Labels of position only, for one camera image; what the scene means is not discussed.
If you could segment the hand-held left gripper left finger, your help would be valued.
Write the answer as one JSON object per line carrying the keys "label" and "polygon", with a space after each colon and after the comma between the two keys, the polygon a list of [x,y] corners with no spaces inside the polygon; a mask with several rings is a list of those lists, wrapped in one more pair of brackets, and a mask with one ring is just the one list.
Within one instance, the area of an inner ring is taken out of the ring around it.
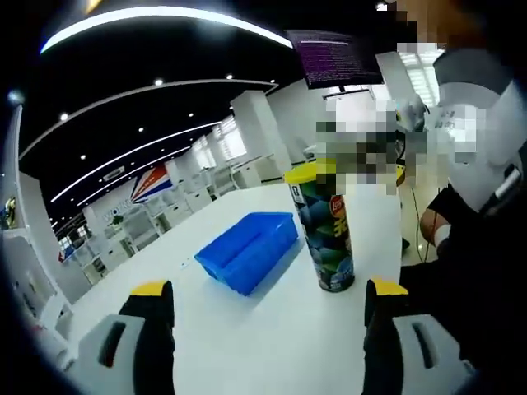
{"label": "hand-held left gripper left finger", "polygon": [[174,394],[174,325],[172,283],[137,287],[80,340],[72,383],[80,394]]}

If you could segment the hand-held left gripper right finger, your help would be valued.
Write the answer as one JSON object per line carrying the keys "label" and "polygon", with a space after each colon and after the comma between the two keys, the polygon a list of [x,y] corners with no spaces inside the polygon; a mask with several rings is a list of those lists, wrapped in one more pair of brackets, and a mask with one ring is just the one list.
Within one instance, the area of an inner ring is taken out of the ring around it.
{"label": "hand-held left gripper right finger", "polygon": [[364,394],[462,394],[477,378],[459,343],[431,315],[413,314],[396,282],[367,282],[364,324]]}

